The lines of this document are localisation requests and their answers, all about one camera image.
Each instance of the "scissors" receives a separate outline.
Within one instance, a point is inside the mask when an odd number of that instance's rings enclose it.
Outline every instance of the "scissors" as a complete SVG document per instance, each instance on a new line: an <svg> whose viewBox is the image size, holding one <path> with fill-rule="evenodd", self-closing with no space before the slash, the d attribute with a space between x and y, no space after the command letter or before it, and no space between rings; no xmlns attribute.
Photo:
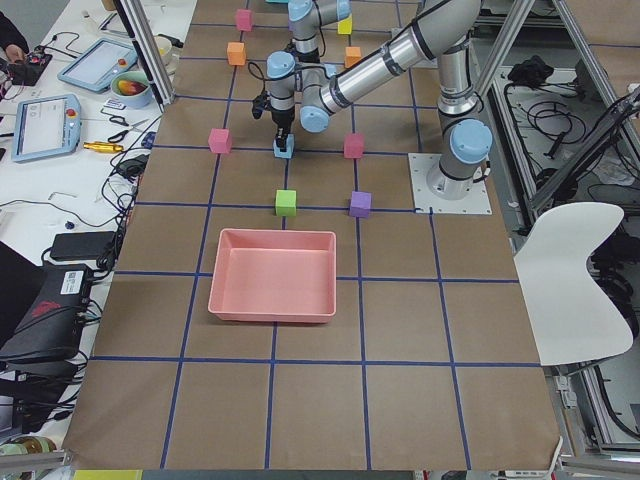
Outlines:
<svg viewBox="0 0 640 480"><path fill-rule="evenodd" d="M107 142L109 142L109 143L119 143L122 140L124 140L124 137L126 137L127 134L132 130L136 130L137 132L142 132L142 130L140 130L138 128L138 125L146 122L147 120L149 120L149 119L145 118L144 120L140 120L139 122L136 122L133 125L129 125L127 123L126 125L127 125L128 128L125 128L124 130L121 130L120 132L116 133L115 135L110 136L109 138L107 138Z"/></svg>

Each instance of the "bottle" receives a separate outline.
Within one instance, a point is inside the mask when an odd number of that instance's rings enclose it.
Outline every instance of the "bottle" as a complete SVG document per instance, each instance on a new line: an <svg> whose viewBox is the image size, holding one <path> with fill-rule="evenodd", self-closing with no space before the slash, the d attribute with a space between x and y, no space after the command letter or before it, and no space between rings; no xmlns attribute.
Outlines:
<svg viewBox="0 0 640 480"><path fill-rule="evenodd" d="M98 24L96 23L96 21L91 18L91 15L89 15L89 12L87 12L86 10L82 10L82 23L84 25L84 29L86 30L87 33L91 33L95 36L100 36L100 28L98 27Z"/></svg>
<svg viewBox="0 0 640 480"><path fill-rule="evenodd" d="M56 444L45 437L17 437L0 445L0 456L28 455L29 453L48 453L56 449ZM31 480L40 478L44 472L7 473L0 477L1 480Z"/></svg>

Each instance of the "blue block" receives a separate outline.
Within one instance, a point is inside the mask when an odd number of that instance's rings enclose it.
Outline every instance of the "blue block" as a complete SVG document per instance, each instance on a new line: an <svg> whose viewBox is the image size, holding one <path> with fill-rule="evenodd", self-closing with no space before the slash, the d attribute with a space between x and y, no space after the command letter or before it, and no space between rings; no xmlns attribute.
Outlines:
<svg viewBox="0 0 640 480"><path fill-rule="evenodd" d="M293 146L295 145L295 139L293 134L289 134L287 137L287 151L281 152L278 146L276 145L276 141L273 141L273 154L276 158L291 158L293 156Z"/></svg>

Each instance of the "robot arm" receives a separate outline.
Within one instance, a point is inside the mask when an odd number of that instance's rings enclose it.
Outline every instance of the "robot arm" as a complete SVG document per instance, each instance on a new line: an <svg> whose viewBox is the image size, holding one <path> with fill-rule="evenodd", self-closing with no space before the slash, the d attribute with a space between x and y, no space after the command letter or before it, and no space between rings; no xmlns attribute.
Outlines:
<svg viewBox="0 0 640 480"><path fill-rule="evenodd" d="M325 118L349 107L389 80L402 75L425 57L433 60L466 39L480 13L481 0L429 0L422 12L379 50L360 60L352 68L331 77L322 86L307 88L302 105L313 112L311 131L317 130L317 118ZM302 126L307 116L301 111Z"/></svg>
<svg viewBox="0 0 640 480"><path fill-rule="evenodd" d="M291 0L288 5L294 55L301 62L319 63L318 32L351 14L349 0Z"/></svg>
<svg viewBox="0 0 640 480"><path fill-rule="evenodd" d="M288 151L291 140L287 137L294 120L296 91L302 92L302 127L319 133L329 126L331 115L402 75L424 58L438 58L440 63L439 111L443 129L457 117L468 115L476 99L466 62L467 35L481 4L482 0L426 0L420 13L393 39L350 69L331 76L319 63L298 63L298 60L307 53L312 54L310 59L317 57L318 27L347 16L348 2L291 0L289 15L297 58L286 52L271 54L267 59L270 96L267 99L263 93L254 101L254 117L259 118L255 107L260 105L261 109L271 112L278 126L274 142L276 156L290 158L291 155Z"/></svg>

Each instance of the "tablet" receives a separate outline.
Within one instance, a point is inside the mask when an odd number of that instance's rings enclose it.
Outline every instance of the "tablet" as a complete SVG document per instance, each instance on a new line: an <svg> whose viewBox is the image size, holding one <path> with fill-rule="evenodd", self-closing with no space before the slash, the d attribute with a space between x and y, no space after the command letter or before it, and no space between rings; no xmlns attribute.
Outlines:
<svg viewBox="0 0 640 480"><path fill-rule="evenodd" d="M73 152L80 141L80 102L73 94L18 104L13 135L14 162Z"/></svg>
<svg viewBox="0 0 640 480"><path fill-rule="evenodd" d="M58 73L58 79L102 92L109 88L113 77L129 70L138 61L138 54L131 45L101 38L69 66Z"/></svg>

